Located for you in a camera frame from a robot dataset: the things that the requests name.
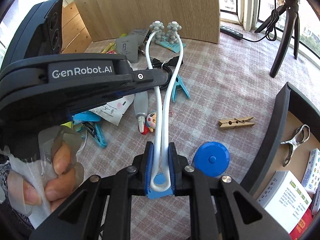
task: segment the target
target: wooden board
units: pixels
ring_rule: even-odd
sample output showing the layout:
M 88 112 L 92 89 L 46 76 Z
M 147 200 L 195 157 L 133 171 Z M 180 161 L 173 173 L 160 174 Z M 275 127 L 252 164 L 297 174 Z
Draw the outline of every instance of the wooden board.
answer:
M 71 43 L 62 52 L 66 53 L 83 53 L 88 46 L 91 44 L 92 40 L 88 33 L 87 28 L 84 28 Z
M 182 38 L 218 43 L 219 0 L 74 0 L 93 41 L 118 38 L 134 28 L 173 20 Z
M 79 14 L 75 2 L 68 4 L 62 9 L 62 28 Z
M 77 14 L 62 28 L 62 50 L 85 28 L 80 14 Z
M 292 139 L 293 132 L 302 125 L 298 118 L 296 118 L 291 112 L 288 112 L 286 124 L 284 127 L 284 132 L 281 138 L 281 141 L 287 141 Z M 276 156 L 273 159 L 273 162 L 263 180 L 260 187 L 253 195 L 254 198 L 258 198 L 262 191 L 265 189 L 269 181 L 272 179 L 272 176 L 276 171 L 291 171 L 295 177 L 302 182 L 303 175 L 306 171 L 310 151 L 319 148 L 320 142 L 314 137 L 313 134 L 310 134 L 310 138 L 305 143 L 301 144 L 293 153 L 290 163 L 286 166 L 282 166 L 282 162 L 288 156 L 288 146 L 279 145 Z

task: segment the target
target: finger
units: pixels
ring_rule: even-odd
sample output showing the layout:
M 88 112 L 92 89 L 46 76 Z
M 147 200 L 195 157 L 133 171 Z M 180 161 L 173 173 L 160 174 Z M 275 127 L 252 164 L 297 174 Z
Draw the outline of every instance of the finger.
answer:
M 66 171 L 70 162 L 71 162 L 71 148 L 65 141 L 62 141 L 61 147 L 53 157 L 52 163 L 53 163 L 54 171 L 58 175 L 61 175 L 63 172 Z
M 42 200 L 34 187 L 25 180 L 23 181 L 23 197 L 27 205 L 40 205 Z
M 60 206 L 63 201 L 65 201 L 68 197 L 64 197 L 64 198 L 60 198 L 60 199 L 57 199 L 55 201 L 52 201 L 50 204 L 51 204 L 51 212 L 55 211 L 57 209 L 58 206 Z
M 45 186 L 44 193 L 49 201 L 68 196 L 76 185 L 76 170 L 72 168 L 68 173 L 50 180 Z

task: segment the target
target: figurine face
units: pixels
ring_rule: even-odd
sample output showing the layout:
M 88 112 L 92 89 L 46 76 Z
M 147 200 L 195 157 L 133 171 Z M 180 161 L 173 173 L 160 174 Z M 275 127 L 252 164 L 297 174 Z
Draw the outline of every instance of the figurine face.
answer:
M 147 115 L 147 118 L 146 118 L 147 124 L 152 129 L 156 128 L 156 119 L 157 119 L 156 112 L 152 112 L 152 113 Z

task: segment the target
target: tripod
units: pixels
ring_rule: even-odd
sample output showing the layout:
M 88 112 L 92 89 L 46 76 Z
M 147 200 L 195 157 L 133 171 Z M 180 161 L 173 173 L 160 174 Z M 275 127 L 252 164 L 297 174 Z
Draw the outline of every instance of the tripod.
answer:
M 270 70 L 270 76 L 273 78 L 277 75 L 280 69 L 280 66 L 284 60 L 284 56 L 287 53 L 289 43 L 292 37 L 293 29 L 294 29 L 293 54 L 295 59 L 297 59 L 298 57 L 299 40 L 300 40 L 300 20 L 299 20 L 299 14 L 298 14 L 298 10 L 299 10 L 298 0 L 285 0 L 284 5 L 279 6 L 276 10 L 279 12 L 279 15 L 282 15 L 285 11 L 287 11 L 287 17 L 285 20 L 285 26 L 284 26 L 280 47 L 279 47 L 276 59 Z M 255 33 L 260 33 L 263 29 L 267 27 L 267 25 L 270 22 L 271 22 L 271 16 L 258 29 L 256 29 Z

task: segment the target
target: tripod leg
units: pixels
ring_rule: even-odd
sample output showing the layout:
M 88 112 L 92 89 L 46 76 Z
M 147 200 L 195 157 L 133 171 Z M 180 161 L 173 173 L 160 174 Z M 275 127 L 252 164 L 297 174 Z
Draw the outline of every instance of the tripod leg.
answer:
M 300 19 L 299 14 L 297 13 L 297 19 L 294 24 L 294 49 L 293 54 L 294 58 L 298 58 L 298 50 L 299 50 L 299 41 L 300 41 Z
M 279 12 L 279 15 L 282 15 L 285 12 L 286 6 L 281 5 L 279 6 L 276 10 Z M 271 22 L 271 16 L 265 20 L 265 22 L 263 24 L 260 25 L 260 27 L 258 29 L 255 30 L 255 33 L 260 33 L 262 32 L 267 26 L 268 24 Z
M 273 63 L 273 66 L 270 70 L 270 76 L 273 78 L 277 75 L 279 68 L 284 60 L 284 56 L 287 53 L 296 18 L 297 18 L 297 13 L 294 12 L 293 9 L 287 8 L 287 17 L 285 21 L 285 26 L 284 26 L 280 47 L 279 47 L 276 59 Z

